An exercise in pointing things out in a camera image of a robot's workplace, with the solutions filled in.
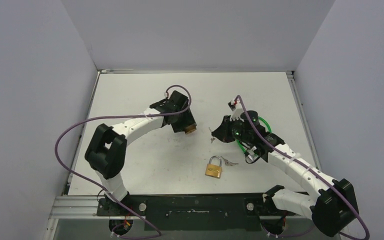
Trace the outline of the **brass padlock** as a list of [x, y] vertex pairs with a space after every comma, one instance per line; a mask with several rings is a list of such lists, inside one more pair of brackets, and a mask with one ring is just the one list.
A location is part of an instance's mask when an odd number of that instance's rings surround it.
[[220, 156], [214, 155], [210, 157], [204, 174], [208, 177], [220, 179], [222, 174], [222, 163], [223, 160]]
[[193, 133], [194, 131], [197, 130], [197, 126], [195, 124], [191, 124], [189, 126], [187, 126], [185, 129], [184, 129], [184, 133], [187, 135], [187, 134], [191, 134]]

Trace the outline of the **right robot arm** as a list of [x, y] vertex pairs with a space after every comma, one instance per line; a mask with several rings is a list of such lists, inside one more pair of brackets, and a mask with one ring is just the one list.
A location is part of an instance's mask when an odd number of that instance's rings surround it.
[[312, 220], [320, 232], [333, 237], [356, 219], [359, 212], [353, 185], [324, 174], [293, 151], [283, 139], [261, 125], [253, 110], [232, 120], [225, 115], [213, 138], [223, 143], [240, 142], [257, 158], [277, 167], [305, 193], [276, 185], [263, 195], [262, 207], [270, 215], [286, 210]]

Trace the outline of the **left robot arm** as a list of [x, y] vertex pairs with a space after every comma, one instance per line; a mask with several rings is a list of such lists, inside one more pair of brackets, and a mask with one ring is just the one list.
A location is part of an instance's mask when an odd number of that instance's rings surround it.
[[190, 110], [190, 94], [173, 91], [160, 101], [152, 103], [137, 117], [114, 125], [100, 124], [94, 131], [84, 158], [96, 172], [110, 200], [109, 208], [116, 215], [129, 210], [129, 195], [121, 170], [125, 165], [127, 147], [145, 134], [171, 126], [174, 133], [189, 134], [197, 123]]

